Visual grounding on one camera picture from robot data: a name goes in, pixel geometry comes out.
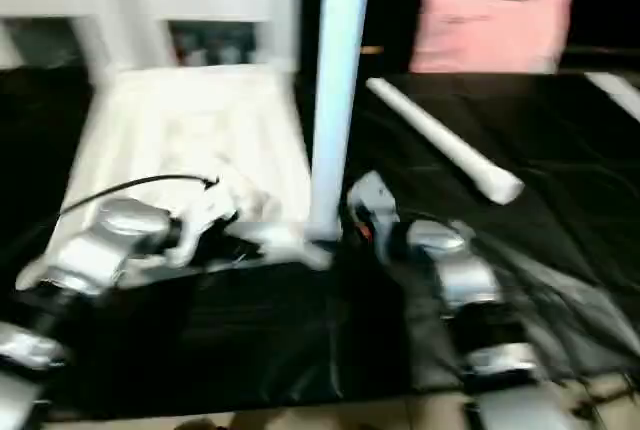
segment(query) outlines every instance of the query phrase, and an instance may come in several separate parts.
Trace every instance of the black table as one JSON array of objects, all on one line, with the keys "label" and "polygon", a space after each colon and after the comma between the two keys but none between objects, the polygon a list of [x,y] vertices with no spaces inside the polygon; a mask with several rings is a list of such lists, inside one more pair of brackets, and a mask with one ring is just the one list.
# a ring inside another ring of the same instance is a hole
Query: black table
[{"label": "black table", "polygon": [[[56,81],[42,83],[52,98],[88,98],[88,87],[69,90]],[[579,76],[391,81],[520,176],[526,190],[508,206],[489,204],[366,90],[354,110],[345,188],[375,169],[404,216],[428,212],[472,226],[552,377],[637,368],[630,338],[620,338],[625,318],[612,317],[606,299],[597,298],[609,295],[638,329],[640,123]],[[300,104],[307,143],[312,102],[306,94]],[[65,165],[32,165],[45,182],[58,182],[48,187],[47,209],[61,199],[59,182],[66,181],[85,113],[76,115],[64,124],[75,131],[59,144],[66,160],[55,160]],[[44,158],[49,136],[58,133],[39,128],[27,146]],[[14,178],[30,175],[16,165],[9,166]],[[18,210],[33,205],[32,193],[10,195]],[[527,271],[553,278],[550,286],[561,291],[536,286]],[[95,330],[85,358],[60,383],[59,417],[211,413],[458,386],[428,269],[382,268],[366,251],[341,249],[327,272],[289,264],[119,292],[104,302]]]},{"label": "black table", "polygon": [[19,68],[0,72],[0,292],[42,252],[53,231],[7,246],[57,212],[93,96],[87,71]]}]

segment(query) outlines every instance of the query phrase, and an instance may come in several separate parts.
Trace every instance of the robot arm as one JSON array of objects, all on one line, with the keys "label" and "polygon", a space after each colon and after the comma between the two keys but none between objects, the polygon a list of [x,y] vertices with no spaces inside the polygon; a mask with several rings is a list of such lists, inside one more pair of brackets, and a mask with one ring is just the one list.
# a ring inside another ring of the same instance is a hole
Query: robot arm
[{"label": "robot arm", "polygon": [[[58,250],[31,288],[17,292],[0,321],[0,429],[24,430],[56,370],[74,354],[93,308],[114,287],[189,276],[199,246],[215,253],[205,271],[283,261],[324,269],[330,254],[283,223],[241,222],[224,185],[206,190],[180,216],[131,198],[104,202],[93,221]],[[128,271],[132,258],[160,255],[158,268]]]},{"label": "robot arm", "polygon": [[489,263],[474,251],[469,232],[434,220],[401,222],[393,195],[375,172],[353,186],[347,204],[356,226],[367,227],[382,263],[415,264],[438,294],[472,399],[466,408],[470,428],[573,428],[545,388],[525,327]]},{"label": "robot arm", "polygon": [[60,249],[42,279],[18,292],[11,323],[0,323],[0,428],[29,428],[55,370],[73,354],[95,303],[118,281],[127,260],[178,241],[181,223],[133,199],[105,202],[85,231]]}]

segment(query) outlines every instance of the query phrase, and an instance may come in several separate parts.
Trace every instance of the white tray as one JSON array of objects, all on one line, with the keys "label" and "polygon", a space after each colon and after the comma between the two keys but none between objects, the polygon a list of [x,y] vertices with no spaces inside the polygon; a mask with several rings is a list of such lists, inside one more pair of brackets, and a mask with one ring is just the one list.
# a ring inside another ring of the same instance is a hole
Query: white tray
[{"label": "white tray", "polygon": [[[92,104],[64,205],[114,184],[160,173],[215,176],[222,156],[279,203],[271,218],[304,223],[310,176],[285,76],[234,65],[124,72]],[[197,182],[157,182],[125,194],[174,212]],[[86,226],[98,203],[58,222],[49,249]]]}]

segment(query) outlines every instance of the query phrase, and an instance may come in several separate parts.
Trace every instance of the white foam roller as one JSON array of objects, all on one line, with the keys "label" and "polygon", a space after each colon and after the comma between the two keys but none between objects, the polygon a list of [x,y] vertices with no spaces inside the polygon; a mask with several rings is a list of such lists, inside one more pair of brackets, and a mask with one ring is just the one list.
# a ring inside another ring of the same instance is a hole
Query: white foam roller
[{"label": "white foam roller", "polygon": [[491,162],[385,79],[370,78],[367,87],[466,173],[489,200],[505,205],[520,194],[522,180]]}]

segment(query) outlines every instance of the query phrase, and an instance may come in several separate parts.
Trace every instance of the white tube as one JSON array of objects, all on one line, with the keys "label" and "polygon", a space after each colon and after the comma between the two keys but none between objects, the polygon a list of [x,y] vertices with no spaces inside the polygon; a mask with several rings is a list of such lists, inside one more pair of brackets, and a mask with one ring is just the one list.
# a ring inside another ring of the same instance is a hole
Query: white tube
[{"label": "white tube", "polygon": [[309,226],[335,234],[367,0],[322,0]]},{"label": "white tube", "polygon": [[524,184],[519,178],[489,161],[389,82],[370,78],[367,87],[466,173],[489,200],[505,205],[520,194]]}]

